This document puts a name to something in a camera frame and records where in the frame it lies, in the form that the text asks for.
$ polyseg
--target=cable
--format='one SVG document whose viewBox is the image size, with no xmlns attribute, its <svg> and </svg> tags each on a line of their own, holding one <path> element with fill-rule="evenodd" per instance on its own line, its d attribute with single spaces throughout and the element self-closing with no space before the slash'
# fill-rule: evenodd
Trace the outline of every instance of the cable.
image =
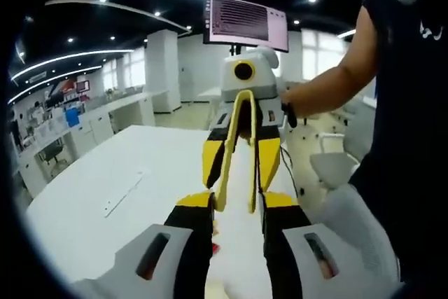
<svg viewBox="0 0 448 299">
<path fill-rule="evenodd" d="M 289 158 L 289 162 L 290 162 L 290 164 L 291 164 L 291 168 L 289 168 L 288 164 L 286 163 L 286 159 L 285 159 L 284 153 L 286 153 L 286 155 L 287 155 L 288 158 Z M 280 146 L 280 154 L 281 154 L 281 159 L 283 160 L 283 163 L 285 164 L 286 169 L 287 169 L 288 172 L 289 172 L 289 176 L 291 177 L 291 181 L 293 182 L 293 187 L 294 187 L 295 196 L 296 196 L 297 199 L 299 199 L 299 194 L 298 194 L 298 192 L 297 192 L 297 188 L 296 188 L 296 186 L 295 186 L 294 176 L 293 176 L 293 173 L 292 173 L 292 171 L 291 171 L 292 168 L 293 168 L 293 160 L 291 159 L 291 156 L 290 156 L 289 152 L 288 152 L 283 146 Z"/>
</svg>

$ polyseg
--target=black t-shirt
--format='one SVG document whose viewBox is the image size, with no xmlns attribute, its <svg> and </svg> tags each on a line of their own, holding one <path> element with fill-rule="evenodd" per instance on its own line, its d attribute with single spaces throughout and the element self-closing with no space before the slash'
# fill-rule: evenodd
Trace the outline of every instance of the black t-shirt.
<svg viewBox="0 0 448 299">
<path fill-rule="evenodd" d="M 442 220 L 448 32 L 424 38 L 417 6 L 397 0 L 363 6 L 378 38 L 377 112 L 371 151 L 350 182 L 408 272 L 421 267 L 421 254 L 431 254 L 426 231 Z"/>
</svg>

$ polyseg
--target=computer monitor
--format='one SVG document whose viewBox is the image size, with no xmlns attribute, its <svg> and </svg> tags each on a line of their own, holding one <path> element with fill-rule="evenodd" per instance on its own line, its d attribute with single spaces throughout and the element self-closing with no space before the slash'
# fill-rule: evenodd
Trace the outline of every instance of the computer monitor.
<svg viewBox="0 0 448 299">
<path fill-rule="evenodd" d="M 289 49 L 286 14 L 248 1 L 206 0 L 204 28 L 204 43 Z"/>
</svg>

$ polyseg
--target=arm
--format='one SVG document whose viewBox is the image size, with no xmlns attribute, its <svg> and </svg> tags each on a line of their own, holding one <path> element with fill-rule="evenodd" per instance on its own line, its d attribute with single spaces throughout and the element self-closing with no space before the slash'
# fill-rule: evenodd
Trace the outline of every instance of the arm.
<svg viewBox="0 0 448 299">
<path fill-rule="evenodd" d="M 376 49 L 375 27 L 367 10 L 361 7 L 356 33 L 342 61 L 314 80 L 285 92 L 283 102 L 290 103 L 300 117 L 341 107 L 375 77 Z"/>
</svg>

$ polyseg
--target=white floor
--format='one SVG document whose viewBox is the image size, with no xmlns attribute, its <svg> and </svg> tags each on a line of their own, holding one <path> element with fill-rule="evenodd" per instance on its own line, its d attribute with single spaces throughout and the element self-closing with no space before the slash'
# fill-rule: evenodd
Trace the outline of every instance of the white floor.
<svg viewBox="0 0 448 299">
<path fill-rule="evenodd" d="M 155 116 L 157 126 L 178 127 L 181 129 L 206 129 L 208 104 L 183 104 L 171 114 Z M 299 125 L 287 137 L 286 144 L 293 160 L 293 174 L 297 189 L 303 188 L 300 204 L 305 209 L 317 208 L 326 192 L 321 187 L 317 175 L 309 164 L 309 156 L 321 149 L 316 138 L 318 132 L 344 132 L 344 125 L 332 115 L 324 113 L 316 120 L 308 120 L 307 125 L 299 120 Z M 329 139 L 325 142 L 326 151 L 342 151 L 341 139 Z"/>
</svg>

